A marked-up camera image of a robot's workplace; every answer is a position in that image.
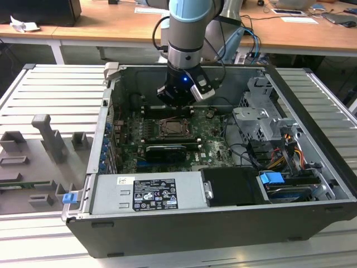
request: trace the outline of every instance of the table leg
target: table leg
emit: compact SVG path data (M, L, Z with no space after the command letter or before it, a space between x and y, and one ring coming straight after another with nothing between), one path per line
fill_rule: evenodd
M107 57L105 56L105 51L102 46L97 46L97 49L99 50L99 56L101 60L105 60Z
M48 45L51 46L57 64L66 64L63 58L62 46L60 40L48 40Z

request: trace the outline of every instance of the motherboard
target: motherboard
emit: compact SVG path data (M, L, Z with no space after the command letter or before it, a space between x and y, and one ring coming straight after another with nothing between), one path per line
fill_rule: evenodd
M115 121L121 173L199 171L235 165L223 138L225 115L213 107L175 114L133 111L124 120Z

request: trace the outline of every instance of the computer case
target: computer case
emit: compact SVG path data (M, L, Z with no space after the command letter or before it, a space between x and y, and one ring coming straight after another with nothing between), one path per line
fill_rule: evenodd
M39 25L74 26L81 14L79 0L0 0L0 23L10 23L10 16Z

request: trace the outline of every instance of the paper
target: paper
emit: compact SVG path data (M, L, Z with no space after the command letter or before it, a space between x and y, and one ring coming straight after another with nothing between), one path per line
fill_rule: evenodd
M319 24L312 18L301 18L301 17L282 17L284 22L297 22L297 23L310 23L310 24Z
M117 177L117 185L134 184L135 177Z
M37 31L40 28L34 22L22 22L15 20L12 16L10 26L12 26L18 32L28 32L28 31Z
M145 8L145 7L136 7L134 10L135 13L144 13L144 14L163 14L166 12L165 9L159 8Z

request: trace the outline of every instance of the power supply label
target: power supply label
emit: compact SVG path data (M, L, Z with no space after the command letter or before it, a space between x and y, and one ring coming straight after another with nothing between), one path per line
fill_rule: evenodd
M133 209L135 211L177 209L175 179L135 180Z

